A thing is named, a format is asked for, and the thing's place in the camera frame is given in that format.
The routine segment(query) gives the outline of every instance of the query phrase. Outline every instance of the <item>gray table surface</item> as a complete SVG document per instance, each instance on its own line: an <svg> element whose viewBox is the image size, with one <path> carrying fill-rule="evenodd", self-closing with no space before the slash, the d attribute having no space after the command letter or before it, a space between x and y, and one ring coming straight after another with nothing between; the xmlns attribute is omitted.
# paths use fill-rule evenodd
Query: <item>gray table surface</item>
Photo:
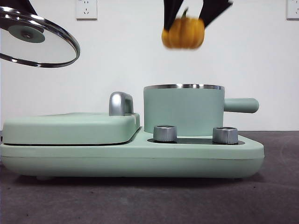
<svg viewBox="0 0 299 224"><path fill-rule="evenodd" d="M1 224L299 224L299 131L240 132L264 144L245 179L20 176L1 165Z"/></svg>

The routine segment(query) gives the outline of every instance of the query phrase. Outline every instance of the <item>wall socket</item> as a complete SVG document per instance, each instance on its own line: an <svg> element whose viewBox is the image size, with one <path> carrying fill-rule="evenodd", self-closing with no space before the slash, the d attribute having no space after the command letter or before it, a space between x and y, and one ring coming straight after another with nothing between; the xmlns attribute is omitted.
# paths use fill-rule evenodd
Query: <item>wall socket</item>
<svg viewBox="0 0 299 224"><path fill-rule="evenodd" d="M98 18L97 0L76 0L77 20L96 20Z"/></svg>
<svg viewBox="0 0 299 224"><path fill-rule="evenodd" d="M299 20L299 0L286 0L286 19Z"/></svg>

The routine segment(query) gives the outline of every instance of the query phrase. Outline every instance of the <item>mint green pot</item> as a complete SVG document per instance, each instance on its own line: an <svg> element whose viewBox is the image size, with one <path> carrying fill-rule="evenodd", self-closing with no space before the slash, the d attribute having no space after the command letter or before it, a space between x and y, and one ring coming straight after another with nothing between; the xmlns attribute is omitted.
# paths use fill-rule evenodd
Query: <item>mint green pot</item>
<svg viewBox="0 0 299 224"><path fill-rule="evenodd" d="M205 84L147 86L144 95L144 130L156 125L177 126L178 136L209 136L223 126L223 112L254 113L253 98L224 99L224 87Z"/></svg>

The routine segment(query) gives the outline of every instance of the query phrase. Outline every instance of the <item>orange pumpkin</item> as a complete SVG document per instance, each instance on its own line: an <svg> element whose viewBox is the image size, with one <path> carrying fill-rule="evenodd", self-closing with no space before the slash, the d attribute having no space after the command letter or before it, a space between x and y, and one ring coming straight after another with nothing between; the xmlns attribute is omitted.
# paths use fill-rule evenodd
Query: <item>orange pumpkin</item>
<svg viewBox="0 0 299 224"><path fill-rule="evenodd" d="M167 48L196 49L203 43L205 24L201 18L187 17L187 10L175 19L170 30L163 29L162 42Z"/></svg>

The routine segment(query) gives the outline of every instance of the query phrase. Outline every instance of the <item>white wall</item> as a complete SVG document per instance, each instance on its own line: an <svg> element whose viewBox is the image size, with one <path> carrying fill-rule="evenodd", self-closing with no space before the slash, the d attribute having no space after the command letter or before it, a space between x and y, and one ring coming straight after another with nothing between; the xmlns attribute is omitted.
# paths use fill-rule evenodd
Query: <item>white wall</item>
<svg viewBox="0 0 299 224"><path fill-rule="evenodd" d="M2 60L1 125L24 115L107 112L113 91L131 94L143 116L143 87L203 83L225 86L227 98L259 100L255 114L225 113L227 126L299 130L299 21L285 19L285 0L235 0L196 51L163 47L163 0L98 2L97 21L76 21L75 0L31 0L40 16L76 37L81 56L59 69ZM185 0L179 14L189 6L197 16L201 5Z"/></svg>

